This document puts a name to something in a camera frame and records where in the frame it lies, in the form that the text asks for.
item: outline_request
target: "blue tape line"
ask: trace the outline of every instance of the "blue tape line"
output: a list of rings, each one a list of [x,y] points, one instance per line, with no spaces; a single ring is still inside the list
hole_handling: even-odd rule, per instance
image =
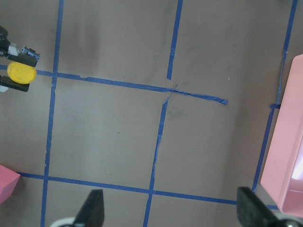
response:
[[[40,219],[40,226],[41,227],[45,226],[47,187],[48,187],[48,180],[46,179],[46,180],[43,180],[41,219]]]
[[[284,40],[284,46],[283,46],[283,57],[282,57],[282,65],[281,65],[281,71],[280,71],[280,79],[279,79],[279,87],[278,87],[278,94],[277,94],[277,98],[276,98],[276,104],[279,104],[281,101],[283,71],[284,71],[284,66],[285,66],[285,62],[286,62],[286,58],[287,58],[288,46],[289,46],[292,28],[293,28],[293,24],[294,24],[294,16],[295,16],[297,4],[298,4],[298,0],[293,0],[292,8],[290,10],[290,15],[289,15],[289,20],[288,20],[288,25],[287,25],[286,36],[285,36],[285,40]]]
[[[144,215],[144,222],[143,222],[143,227],[147,227],[148,225],[148,219],[151,211],[151,205],[152,205],[152,195],[154,194],[154,185],[155,185],[155,175],[156,175],[156,163],[158,159],[158,151],[159,151],[159,145],[161,143],[162,135],[163,135],[163,129],[164,129],[164,122],[165,122],[165,116],[166,116],[166,111],[167,111],[167,106],[169,99],[171,98],[171,95],[175,91],[175,88],[171,90],[170,96],[164,101],[162,105],[162,110],[161,110],[161,116],[160,116],[160,123],[159,123],[159,129],[158,129],[158,136],[157,136],[157,142],[156,142],[156,148],[155,148],[155,154],[153,158],[153,163],[152,163],[152,170],[151,170],[151,180],[150,180],[150,188],[149,188],[149,197],[147,200],[146,204],[146,209],[145,209],[145,215]]]
[[[276,205],[267,205],[267,207],[271,210],[279,210],[279,208]]]
[[[196,97],[196,98],[201,98],[201,99],[206,99],[206,100],[210,100],[210,101],[215,101],[221,104],[228,104],[228,100],[227,99],[222,99],[216,96],[208,96],[208,95],[201,95],[201,94],[194,94],[194,93],[188,93],[188,92],[184,92],[184,91],[179,91],[179,90],[174,90],[174,92],[182,94],[184,96],[192,96],[192,97]]]
[[[58,72],[58,62],[59,62],[59,48],[61,39],[61,27],[63,18],[63,7],[64,0],[59,1],[58,16],[57,16],[57,29],[56,29],[56,41],[55,41],[55,51],[53,56],[53,78],[52,78],[52,88],[51,88],[51,100],[48,116],[48,129],[47,129],[47,142],[46,142],[46,155],[45,155],[45,168],[43,180],[43,193],[42,193],[42,207],[41,207],[41,220],[40,226],[45,227],[45,214],[46,214],[46,202],[47,202],[47,187],[48,187],[48,174],[49,174],[49,164],[50,164],[50,152],[52,145],[52,132],[53,132],[53,114],[55,107],[55,90],[57,86],[57,72]]]
[[[7,65],[0,65],[0,70],[8,70],[8,66]]]
[[[48,180],[56,181],[56,182],[63,182],[63,183],[72,183],[72,184],[100,187],[100,188],[110,188],[110,189],[129,191],[129,192],[149,193],[148,189],[121,186],[121,185],[108,184],[108,183],[97,183],[97,182],[81,181],[81,180],[74,180],[74,179],[67,179],[67,178],[60,178],[60,177],[51,177],[51,176],[48,177]]]
[[[28,173],[22,173],[22,172],[17,172],[17,173],[20,174],[21,177],[28,177],[28,178],[39,179],[39,180],[45,179],[44,175],[28,174]]]
[[[116,189],[116,190],[122,190],[122,191],[151,194],[151,191],[149,189],[127,187],[127,186],[120,186],[120,185],[107,184],[107,183],[97,183],[97,182],[91,182],[91,181],[81,181],[81,180],[74,180],[74,179],[60,178],[60,177],[51,177],[51,176],[45,177],[44,175],[29,174],[29,173],[23,173],[23,172],[18,172],[18,174],[20,174],[22,177],[28,177],[28,178],[33,178],[33,179],[43,180],[43,179],[47,178],[49,181],[55,181],[55,182],[71,183],[71,184],[79,184],[79,185],[93,186],[93,187],[99,187],[99,188],[109,188],[109,189]],[[224,203],[224,204],[231,204],[231,205],[237,204],[237,201],[234,201],[234,200],[224,200],[224,199],[218,199],[218,198],[212,198],[212,197],[188,195],[188,194],[181,194],[181,193],[174,193],[174,192],[153,191],[151,195],[153,195],[153,194],[160,195],[160,196],[167,196],[167,197],[189,199],[189,200],[217,202],[217,203]],[[278,207],[274,206],[274,205],[267,205],[267,207],[269,207],[272,210],[278,209]]]
[[[167,69],[167,76],[166,76],[166,78],[169,80],[171,80],[172,68],[173,68],[173,64],[174,64],[177,39],[178,39],[178,30],[179,30],[181,12],[182,12],[182,5],[183,5],[183,0],[178,0],[174,31],[172,34],[171,47],[170,47],[169,66]]]
[[[54,75],[53,72],[48,72],[43,70],[37,70],[37,74],[40,76],[47,76],[47,77],[52,77]]]
[[[173,91],[175,93],[182,94],[185,96],[192,96],[192,97],[197,97],[197,98],[201,98],[201,99],[205,99],[205,100],[209,100],[209,101],[215,101],[215,102],[218,102],[218,103],[221,103],[224,105],[226,105],[228,103],[227,99],[221,99],[216,96],[194,94],[194,93],[189,93],[189,92],[185,92],[185,91],[174,90],[172,88],[167,88],[167,87],[156,87],[156,86],[149,86],[149,85],[144,85],[144,84],[134,84],[134,83],[129,83],[129,82],[122,82],[122,81],[101,79],[101,78],[94,78],[94,77],[82,78],[79,75],[60,73],[60,72],[57,73],[57,77],[65,78],[65,79],[81,80],[81,81],[87,81],[87,82],[93,82],[93,83],[99,83],[99,84],[107,84],[107,85],[113,85],[113,86],[119,86],[119,87],[129,87],[129,88],[136,88],[136,89],[141,89],[141,90],[156,91],[156,92]]]
[[[281,108],[281,104],[272,104],[270,105],[271,109],[280,109]]]
[[[152,193],[148,195],[148,200],[147,200],[147,205],[146,205],[145,215],[144,215],[144,221],[143,221],[143,227],[148,226],[148,220],[149,220],[149,217],[150,217],[151,205],[152,205]]]
[[[53,55],[53,72],[58,72],[61,27],[62,27],[62,20],[63,20],[63,9],[64,9],[64,0],[60,0],[59,1],[59,8],[58,8],[58,17],[57,17],[55,51],[54,51],[54,55]]]
[[[237,201],[234,201],[234,200],[224,200],[224,199],[217,199],[217,198],[211,198],[211,197],[205,197],[205,196],[187,195],[187,194],[181,194],[181,193],[162,192],[162,191],[155,191],[154,194],[169,196],[169,197],[183,198],[183,199],[190,199],[190,200],[200,200],[200,201],[207,201],[207,202],[217,202],[217,203],[237,205]]]
[[[270,114],[269,114],[268,120],[267,120],[267,125],[266,125],[266,129],[265,129],[265,133],[264,133],[261,152],[260,152],[260,155],[259,155],[259,160],[258,160],[258,165],[257,165],[256,173],[255,173],[255,178],[254,178],[252,188],[251,188],[253,192],[256,191],[257,185],[258,185],[258,182],[259,182],[262,163],[263,163],[263,160],[264,160],[265,150],[266,150],[267,141],[268,141],[268,137],[269,137],[269,133],[270,133],[271,123],[273,121],[274,110],[275,110],[275,108],[272,105],[272,108],[270,110]]]
[[[144,85],[144,84],[134,84],[134,83],[129,83],[129,82],[122,82],[122,81],[101,79],[101,78],[94,78],[94,77],[82,78],[81,76],[78,76],[78,75],[60,73],[60,72],[58,72],[57,77],[66,78],[66,79],[75,79],[75,80],[81,80],[81,81],[88,81],[88,82],[99,83],[99,84],[108,84],[108,85],[114,85],[114,86],[119,86],[119,87],[130,87],[130,88],[143,89],[143,90],[149,90],[149,91],[165,92],[167,90],[167,88],[165,88],[165,87],[156,87],[156,86],[149,86],[149,85]]]

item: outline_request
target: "pink plastic bin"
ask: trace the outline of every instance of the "pink plastic bin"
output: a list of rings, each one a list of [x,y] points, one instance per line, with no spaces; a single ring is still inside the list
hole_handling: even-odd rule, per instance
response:
[[[261,185],[283,213],[303,218],[303,54],[290,69]]]
[[[20,175],[0,165],[0,204],[12,193]]]

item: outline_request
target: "yellow disc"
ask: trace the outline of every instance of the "yellow disc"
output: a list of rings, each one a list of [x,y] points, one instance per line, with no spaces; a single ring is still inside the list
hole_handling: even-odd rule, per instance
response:
[[[34,67],[13,61],[8,66],[8,75],[19,84],[29,84],[36,78],[37,71]]]

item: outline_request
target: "pink container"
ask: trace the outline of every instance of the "pink container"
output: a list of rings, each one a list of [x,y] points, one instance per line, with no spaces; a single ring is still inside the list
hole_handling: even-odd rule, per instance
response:
[[[261,185],[281,212],[303,218],[303,54],[290,69]]]
[[[0,165],[0,204],[12,193],[20,175]]]

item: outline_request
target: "floor surface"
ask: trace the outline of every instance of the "floor surface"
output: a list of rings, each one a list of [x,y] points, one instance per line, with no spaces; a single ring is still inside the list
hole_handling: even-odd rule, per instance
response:
[[[1,226],[75,216],[93,188],[104,227],[239,227],[238,186],[276,210],[259,157],[302,21],[298,0],[1,0],[41,53],[29,92],[0,94],[0,164],[22,175]]]

